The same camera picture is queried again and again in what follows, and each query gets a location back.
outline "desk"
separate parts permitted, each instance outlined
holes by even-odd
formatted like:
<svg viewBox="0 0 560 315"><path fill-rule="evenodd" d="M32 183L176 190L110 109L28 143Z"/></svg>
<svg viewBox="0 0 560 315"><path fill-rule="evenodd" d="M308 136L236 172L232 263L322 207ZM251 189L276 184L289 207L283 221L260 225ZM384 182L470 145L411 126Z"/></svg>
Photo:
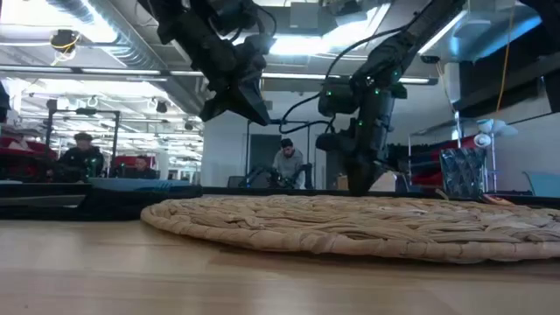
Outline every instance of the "desk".
<svg viewBox="0 0 560 315"><path fill-rule="evenodd" d="M3 315L558 314L560 263L258 253L139 221L0 221Z"/></svg>

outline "exposed pipe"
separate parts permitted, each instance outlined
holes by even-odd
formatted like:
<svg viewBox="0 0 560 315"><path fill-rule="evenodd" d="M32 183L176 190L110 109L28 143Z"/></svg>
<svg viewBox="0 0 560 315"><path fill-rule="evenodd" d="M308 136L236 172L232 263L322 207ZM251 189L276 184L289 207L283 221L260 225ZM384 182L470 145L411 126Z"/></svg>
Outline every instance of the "exposed pipe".
<svg viewBox="0 0 560 315"><path fill-rule="evenodd" d="M166 69L167 65L146 44L137 31L130 25L129 21L109 0L46 0L59 11L65 12L78 18L82 23L91 25L95 21L95 15L88 8L93 8L109 26L118 34L118 38L111 45L103 47L107 53L112 54L126 67L142 69ZM166 82L154 83L165 90L185 112L198 114L202 109L202 101L194 90L181 83L179 79L171 78Z"/></svg>

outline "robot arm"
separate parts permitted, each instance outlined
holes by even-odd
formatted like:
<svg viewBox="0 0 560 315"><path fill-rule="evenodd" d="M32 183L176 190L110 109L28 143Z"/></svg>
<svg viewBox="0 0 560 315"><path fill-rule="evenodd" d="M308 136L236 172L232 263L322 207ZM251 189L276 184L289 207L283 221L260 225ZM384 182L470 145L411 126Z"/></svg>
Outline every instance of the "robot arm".
<svg viewBox="0 0 560 315"><path fill-rule="evenodd" d="M350 80L329 79L319 100L325 116L352 114L348 130L319 137L317 147L342 155L352 195L364 195L388 169L387 135L395 98L406 98L399 80L418 50L463 8L466 0L432 0L404 28L381 42Z"/></svg>
<svg viewBox="0 0 560 315"><path fill-rule="evenodd" d="M264 54L274 44L273 33L264 31L257 16L262 10L252 0L191 0L185 8L181 0L139 0L159 22L157 34L163 44L174 41L209 81L208 89L216 96L205 103L199 114L206 122L226 110L266 125L270 122L264 105L259 80L266 67ZM237 30L257 25L259 33L234 45L221 38Z"/></svg>

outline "woven placemat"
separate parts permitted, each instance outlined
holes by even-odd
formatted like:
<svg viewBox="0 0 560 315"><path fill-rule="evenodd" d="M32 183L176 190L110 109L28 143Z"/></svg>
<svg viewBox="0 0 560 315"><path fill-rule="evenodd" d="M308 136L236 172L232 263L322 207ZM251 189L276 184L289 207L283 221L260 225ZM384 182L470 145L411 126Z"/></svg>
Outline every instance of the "woven placemat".
<svg viewBox="0 0 560 315"><path fill-rule="evenodd" d="M560 211L435 199L288 197L167 200L142 219L178 235L265 251L449 263L560 256Z"/></svg>

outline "man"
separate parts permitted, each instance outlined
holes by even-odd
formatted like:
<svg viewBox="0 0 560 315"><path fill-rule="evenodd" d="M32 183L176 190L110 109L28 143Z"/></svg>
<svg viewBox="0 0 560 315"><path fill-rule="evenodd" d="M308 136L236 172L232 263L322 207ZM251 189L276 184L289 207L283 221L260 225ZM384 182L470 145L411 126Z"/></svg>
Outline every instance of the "man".
<svg viewBox="0 0 560 315"><path fill-rule="evenodd" d="M148 166L148 163L148 157L136 157L135 169L127 174L126 177L128 179L158 179L158 174Z"/></svg>
<svg viewBox="0 0 560 315"><path fill-rule="evenodd" d="M289 138L283 139L280 145L282 149L274 157L272 167L277 169L283 178L290 179L304 164L304 155L294 148L294 143ZM294 188L299 189L302 182L301 176L298 176Z"/></svg>
<svg viewBox="0 0 560 315"><path fill-rule="evenodd" d="M99 177L103 170L103 155L98 147L91 144L94 140L89 134L81 132L73 137L76 146L68 150L59 163L80 169L88 177Z"/></svg>

